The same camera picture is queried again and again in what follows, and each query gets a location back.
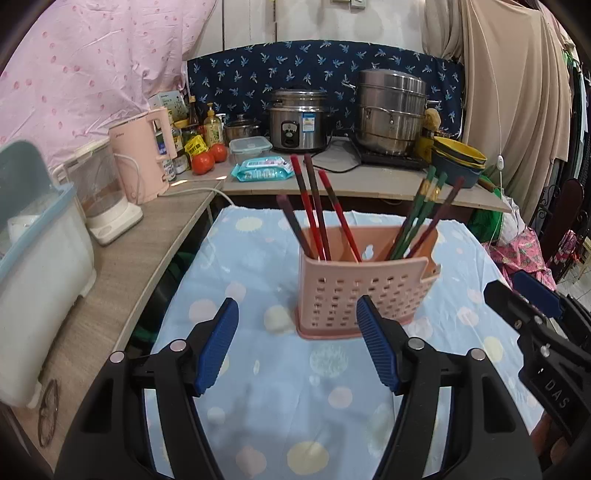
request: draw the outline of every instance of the white wall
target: white wall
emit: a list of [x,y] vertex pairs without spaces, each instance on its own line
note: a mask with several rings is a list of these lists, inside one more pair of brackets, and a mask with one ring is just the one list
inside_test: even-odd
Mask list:
[[356,9],[332,0],[217,0],[189,58],[224,47],[308,39],[366,41],[423,51],[424,0],[366,1],[367,8]]

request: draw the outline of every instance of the pink electric kettle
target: pink electric kettle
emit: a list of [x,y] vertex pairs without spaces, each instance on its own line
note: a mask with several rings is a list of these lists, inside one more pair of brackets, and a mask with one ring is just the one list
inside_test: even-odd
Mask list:
[[[164,155],[158,152],[155,120],[162,128]],[[177,155],[166,108],[150,110],[116,123],[109,128],[109,138],[127,198],[140,205],[166,192],[168,181],[164,178],[162,162]]]

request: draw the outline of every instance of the navy blue fabric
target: navy blue fabric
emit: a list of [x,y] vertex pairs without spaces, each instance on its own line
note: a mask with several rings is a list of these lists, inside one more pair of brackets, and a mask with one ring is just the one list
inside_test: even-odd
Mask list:
[[305,87],[328,93],[336,128],[354,130],[355,85],[359,71],[380,68],[411,73],[427,82],[427,97],[442,100],[442,130],[460,130],[463,66],[398,47],[361,42],[300,40],[233,48],[189,60],[189,89],[203,114],[208,102],[216,113],[245,113],[262,121],[268,135],[271,91]]

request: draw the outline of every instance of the tomato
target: tomato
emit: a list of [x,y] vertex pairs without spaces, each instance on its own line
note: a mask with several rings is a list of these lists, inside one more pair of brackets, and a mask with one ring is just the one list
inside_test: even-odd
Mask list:
[[216,143],[209,147],[209,152],[213,155],[216,163],[226,161],[228,157],[228,149],[221,143]]
[[195,155],[191,159],[191,167],[195,175],[205,175],[208,171],[213,170],[215,160],[210,152],[203,152]]

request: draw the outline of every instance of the wet wipes package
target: wet wipes package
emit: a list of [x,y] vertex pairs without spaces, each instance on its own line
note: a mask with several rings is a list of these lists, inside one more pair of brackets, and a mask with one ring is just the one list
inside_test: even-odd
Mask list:
[[294,175],[291,163],[279,155],[245,160],[232,174],[239,181],[286,180]]

